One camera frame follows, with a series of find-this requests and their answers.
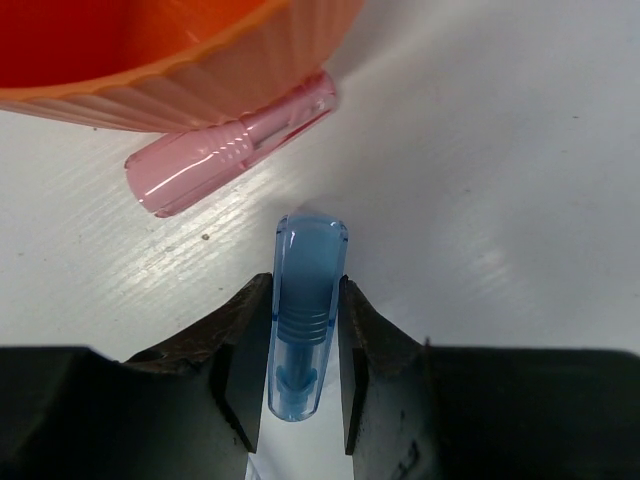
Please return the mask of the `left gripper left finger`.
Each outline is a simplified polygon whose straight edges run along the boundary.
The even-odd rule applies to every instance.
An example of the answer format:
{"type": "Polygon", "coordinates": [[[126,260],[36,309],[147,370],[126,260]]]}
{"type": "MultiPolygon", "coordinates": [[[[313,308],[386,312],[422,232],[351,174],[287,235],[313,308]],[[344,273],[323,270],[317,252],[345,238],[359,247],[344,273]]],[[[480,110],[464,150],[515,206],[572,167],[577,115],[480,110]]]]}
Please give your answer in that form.
{"type": "Polygon", "coordinates": [[[271,328],[262,273],[129,360],[1,351],[5,479],[241,479],[257,448],[271,328]]]}

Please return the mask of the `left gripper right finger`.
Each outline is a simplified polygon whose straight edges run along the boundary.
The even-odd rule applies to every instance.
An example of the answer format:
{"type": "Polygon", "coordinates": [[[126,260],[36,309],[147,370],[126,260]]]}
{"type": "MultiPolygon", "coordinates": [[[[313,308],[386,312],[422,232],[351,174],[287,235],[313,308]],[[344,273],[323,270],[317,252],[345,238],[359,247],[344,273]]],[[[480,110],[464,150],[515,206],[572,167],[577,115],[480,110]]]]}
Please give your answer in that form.
{"type": "Polygon", "coordinates": [[[340,283],[345,451],[358,479],[635,479],[639,359],[435,346],[340,283]]]}

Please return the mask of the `pink highlighter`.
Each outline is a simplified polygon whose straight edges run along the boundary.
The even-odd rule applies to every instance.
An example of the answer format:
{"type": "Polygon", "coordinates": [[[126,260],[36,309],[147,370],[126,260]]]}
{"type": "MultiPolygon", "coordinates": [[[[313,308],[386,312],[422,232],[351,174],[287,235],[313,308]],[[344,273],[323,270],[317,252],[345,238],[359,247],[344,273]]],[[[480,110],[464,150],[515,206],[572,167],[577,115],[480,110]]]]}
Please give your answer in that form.
{"type": "Polygon", "coordinates": [[[321,72],[253,114],[160,137],[128,157],[128,185],[149,213],[177,215],[319,122],[337,104],[334,82],[321,72]]]}

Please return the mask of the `blue highlighter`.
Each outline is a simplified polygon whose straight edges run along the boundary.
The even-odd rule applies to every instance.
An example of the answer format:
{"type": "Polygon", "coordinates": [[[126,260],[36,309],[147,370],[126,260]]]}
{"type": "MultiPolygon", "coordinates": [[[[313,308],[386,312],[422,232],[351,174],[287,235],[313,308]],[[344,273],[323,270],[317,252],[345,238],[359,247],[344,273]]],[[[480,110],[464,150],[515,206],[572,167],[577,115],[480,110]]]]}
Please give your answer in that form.
{"type": "Polygon", "coordinates": [[[318,409],[344,274],[348,229],[311,211],[283,217],[276,228],[268,407],[301,422],[318,409]]]}

